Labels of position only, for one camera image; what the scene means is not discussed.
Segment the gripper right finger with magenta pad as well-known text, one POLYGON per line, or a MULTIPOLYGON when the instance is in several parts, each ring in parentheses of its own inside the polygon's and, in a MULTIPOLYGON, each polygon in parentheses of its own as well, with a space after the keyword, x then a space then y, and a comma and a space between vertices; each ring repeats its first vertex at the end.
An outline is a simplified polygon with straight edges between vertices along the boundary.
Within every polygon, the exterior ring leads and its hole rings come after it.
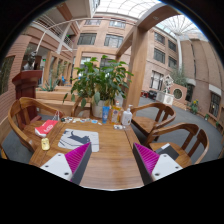
POLYGON ((176 162, 179 154, 169 143, 156 151, 134 143, 133 154, 145 185, 182 169, 176 162))

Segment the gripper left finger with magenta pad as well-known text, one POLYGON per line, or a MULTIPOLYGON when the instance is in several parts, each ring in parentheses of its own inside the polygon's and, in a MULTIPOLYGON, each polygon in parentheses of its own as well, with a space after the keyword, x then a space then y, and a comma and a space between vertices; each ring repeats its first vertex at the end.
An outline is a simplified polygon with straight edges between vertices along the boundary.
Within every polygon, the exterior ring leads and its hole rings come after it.
POLYGON ((41 169, 79 185, 91 153, 91 144, 87 143, 66 154, 57 153, 41 169))

